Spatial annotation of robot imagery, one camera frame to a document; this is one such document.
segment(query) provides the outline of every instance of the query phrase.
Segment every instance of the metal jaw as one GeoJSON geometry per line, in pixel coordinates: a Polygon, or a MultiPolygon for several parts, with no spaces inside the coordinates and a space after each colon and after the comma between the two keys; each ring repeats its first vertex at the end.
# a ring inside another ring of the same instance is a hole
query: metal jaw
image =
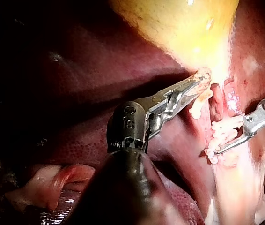
{"type": "Polygon", "coordinates": [[[231,142],[222,145],[220,150],[215,151],[215,154],[222,154],[240,144],[243,144],[250,138],[254,137],[257,131],[265,126],[265,99],[259,102],[255,111],[244,116],[243,122],[242,135],[231,142]]]}
{"type": "Polygon", "coordinates": [[[163,124],[176,116],[195,100],[210,84],[210,75],[190,76],[156,94],[138,98],[135,102],[143,106],[150,124],[149,139],[157,135],[163,124]]]}

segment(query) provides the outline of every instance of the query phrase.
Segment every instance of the screw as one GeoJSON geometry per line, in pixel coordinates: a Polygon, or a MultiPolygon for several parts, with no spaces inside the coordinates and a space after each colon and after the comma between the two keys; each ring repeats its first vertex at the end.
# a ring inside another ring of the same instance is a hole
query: screw
{"type": "Polygon", "coordinates": [[[251,123],[251,122],[253,121],[253,118],[252,118],[251,116],[248,116],[248,117],[246,118],[246,121],[249,122],[249,123],[251,123]]]}
{"type": "Polygon", "coordinates": [[[161,102],[161,99],[159,97],[153,97],[151,99],[151,101],[154,102],[154,103],[160,103],[161,102]]]}
{"type": "Polygon", "coordinates": [[[124,108],[124,112],[127,114],[134,114],[136,112],[136,109],[132,106],[127,106],[124,108]]]}
{"type": "Polygon", "coordinates": [[[130,128],[130,129],[134,128],[134,121],[133,120],[128,120],[127,121],[127,128],[130,128]]]}

